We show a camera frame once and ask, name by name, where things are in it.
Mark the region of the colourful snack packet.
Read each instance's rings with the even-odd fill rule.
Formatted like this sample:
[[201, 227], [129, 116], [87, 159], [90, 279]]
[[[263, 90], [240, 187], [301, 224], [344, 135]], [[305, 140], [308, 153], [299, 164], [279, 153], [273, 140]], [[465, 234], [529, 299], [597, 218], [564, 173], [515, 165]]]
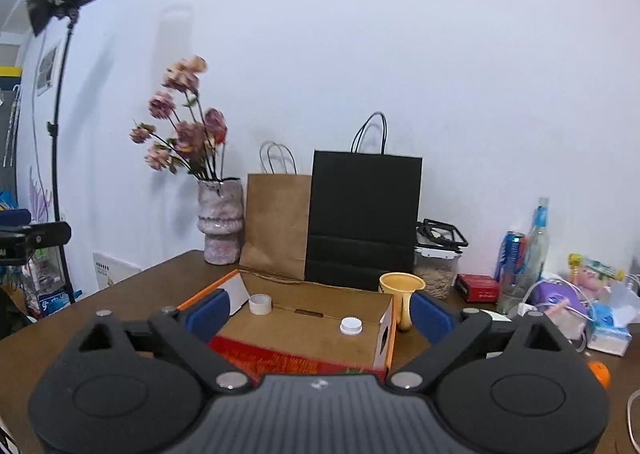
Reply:
[[570, 253], [567, 258], [570, 281], [583, 289], [599, 292], [613, 281], [623, 281], [625, 272], [579, 253]]

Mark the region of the clear food container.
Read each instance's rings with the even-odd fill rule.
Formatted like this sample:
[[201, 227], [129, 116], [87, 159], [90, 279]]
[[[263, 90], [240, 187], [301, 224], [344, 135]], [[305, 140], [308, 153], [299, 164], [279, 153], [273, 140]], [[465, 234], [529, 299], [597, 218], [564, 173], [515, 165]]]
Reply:
[[458, 275], [458, 263], [468, 241], [452, 224], [424, 219], [416, 223], [412, 273], [432, 297], [445, 300]]

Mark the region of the dried pink flowers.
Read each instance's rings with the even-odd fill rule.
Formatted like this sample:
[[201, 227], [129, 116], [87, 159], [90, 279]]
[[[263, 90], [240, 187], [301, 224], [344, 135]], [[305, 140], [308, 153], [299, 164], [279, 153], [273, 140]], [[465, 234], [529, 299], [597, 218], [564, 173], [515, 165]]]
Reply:
[[203, 107], [200, 84], [206, 71], [207, 62], [198, 55], [167, 67], [148, 102], [152, 120], [130, 130], [132, 143], [150, 145], [144, 161], [152, 170], [184, 170], [202, 182], [224, 179], [228, 125], [221, 110]]

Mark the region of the orange fruit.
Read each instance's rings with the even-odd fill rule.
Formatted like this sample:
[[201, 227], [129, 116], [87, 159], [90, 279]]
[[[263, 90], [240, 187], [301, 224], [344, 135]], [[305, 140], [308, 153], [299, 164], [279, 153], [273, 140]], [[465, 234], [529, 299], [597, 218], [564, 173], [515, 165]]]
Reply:
[[600, 361], [589, 361], [587, 365], [601, 386], [607, 389], [611, 385], [611, 373], [608, 367]]

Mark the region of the white purple box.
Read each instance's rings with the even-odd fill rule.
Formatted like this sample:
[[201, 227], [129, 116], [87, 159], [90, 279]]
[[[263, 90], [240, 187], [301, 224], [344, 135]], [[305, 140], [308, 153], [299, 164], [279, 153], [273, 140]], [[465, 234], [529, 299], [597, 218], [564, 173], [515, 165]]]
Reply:
[[590, 301], [577, 286], [552, 274], [530, 286], [522, 302], [547, 315], [578, 352], [585, 350]]

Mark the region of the white tape roll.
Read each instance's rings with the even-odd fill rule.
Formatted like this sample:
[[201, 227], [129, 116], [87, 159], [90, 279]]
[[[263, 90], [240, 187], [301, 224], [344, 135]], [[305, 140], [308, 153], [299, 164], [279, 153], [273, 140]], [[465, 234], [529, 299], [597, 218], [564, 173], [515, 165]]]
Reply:
[[265, 316], [272, 311], [272, 299], [265, 293], [255, 293], [248, 299], [250, 313], [256, 316]]

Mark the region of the white ribbed cap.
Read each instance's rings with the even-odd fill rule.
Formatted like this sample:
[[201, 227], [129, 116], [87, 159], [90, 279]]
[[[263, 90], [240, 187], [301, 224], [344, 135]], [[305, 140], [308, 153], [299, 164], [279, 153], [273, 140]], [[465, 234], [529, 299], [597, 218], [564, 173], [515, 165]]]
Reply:
[[346, 336], [357, 336], [363, 330], [362, 321], [355, 316], [347, 316], [341, 319], [340, 332]]

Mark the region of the small red box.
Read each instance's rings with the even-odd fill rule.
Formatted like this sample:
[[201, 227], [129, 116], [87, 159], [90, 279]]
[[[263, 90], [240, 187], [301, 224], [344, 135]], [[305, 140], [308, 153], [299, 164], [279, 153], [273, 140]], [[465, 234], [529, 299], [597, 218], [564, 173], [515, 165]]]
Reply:
[[494, 303], [499, 298], [499, 284], [487, 275], [458, 274], [454, 288], [466, 302]]

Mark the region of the black paper bag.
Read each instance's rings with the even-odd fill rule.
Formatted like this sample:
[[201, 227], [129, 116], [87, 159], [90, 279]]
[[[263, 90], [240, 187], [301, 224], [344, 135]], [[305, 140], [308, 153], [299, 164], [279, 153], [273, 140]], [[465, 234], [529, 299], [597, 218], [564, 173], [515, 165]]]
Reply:
[[422, 160], [359, 150], [361, 125], [349, 151], [316, 151], [312, 164], [305, 279], [334, 287], [375, 291], [386, 273], [410, 273], [416, 245]]

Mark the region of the clear glass bottle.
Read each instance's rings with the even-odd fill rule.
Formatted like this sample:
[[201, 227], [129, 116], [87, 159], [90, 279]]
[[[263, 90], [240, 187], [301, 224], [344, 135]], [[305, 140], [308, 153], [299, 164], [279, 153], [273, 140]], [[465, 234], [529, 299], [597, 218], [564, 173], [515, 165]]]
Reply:
[[549, 198], [540, 197], [534, 210], [532, 227], [526, 235], [526, 248], [522, 268], [511, 285], [499, 284], [497, 310], [508, 314], [521, 301], [527, 289], [539, 281], [549, 249]]

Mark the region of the blue soda can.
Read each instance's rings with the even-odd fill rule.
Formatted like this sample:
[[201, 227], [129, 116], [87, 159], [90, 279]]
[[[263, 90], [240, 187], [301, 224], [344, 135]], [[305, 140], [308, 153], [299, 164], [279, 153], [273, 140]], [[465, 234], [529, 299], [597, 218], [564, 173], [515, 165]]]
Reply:
[[511, 285], [520, 273], [526, 248], [526, 235], [509, 231], [503, 237], [495, 270], [495, 280], [500, 285]]

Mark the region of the brown paper bag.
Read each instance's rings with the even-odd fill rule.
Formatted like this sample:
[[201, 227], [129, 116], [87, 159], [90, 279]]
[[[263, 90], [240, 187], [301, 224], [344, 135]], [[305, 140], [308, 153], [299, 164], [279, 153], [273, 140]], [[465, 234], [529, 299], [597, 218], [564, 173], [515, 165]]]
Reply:
[[265, 141], [259, 147], [262, 171], [247, 175], [243, 269], [303, 281], [311, 176], [297, 170], [292, 151]]

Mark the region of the blue tissue pack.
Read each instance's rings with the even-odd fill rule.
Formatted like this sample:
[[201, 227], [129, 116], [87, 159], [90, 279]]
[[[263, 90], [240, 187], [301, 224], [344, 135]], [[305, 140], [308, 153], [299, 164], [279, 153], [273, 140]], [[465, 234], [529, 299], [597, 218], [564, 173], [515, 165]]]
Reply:
[[627, 327], [615, 326], [611, 308], [600, 302], [593, 302], [591, 306], [586, 335], [589, 350], [620, 358], [626, 354], [632, 339]]

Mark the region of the pink ceramic vase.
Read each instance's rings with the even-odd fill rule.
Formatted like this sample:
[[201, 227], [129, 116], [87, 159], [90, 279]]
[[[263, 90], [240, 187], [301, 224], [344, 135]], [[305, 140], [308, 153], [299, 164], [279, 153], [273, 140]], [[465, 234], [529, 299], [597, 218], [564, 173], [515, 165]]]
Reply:
[[239, 260], [244, 231], [240, 179], [198, 182], [198, 230], [205, 237], [207, 263], [226, 265]]

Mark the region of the yellow mug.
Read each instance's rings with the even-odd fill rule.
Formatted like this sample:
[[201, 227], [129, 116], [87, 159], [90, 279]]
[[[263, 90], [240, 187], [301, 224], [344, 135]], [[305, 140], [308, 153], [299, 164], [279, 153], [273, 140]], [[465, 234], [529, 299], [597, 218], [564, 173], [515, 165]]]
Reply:
[[424, 288], [423, 279], [413, 274], [390, 272], [380, 277], [378, 290], [394, 298], [394, 315], [401, 331], [411, 328], [410, 300], [416, 291]]

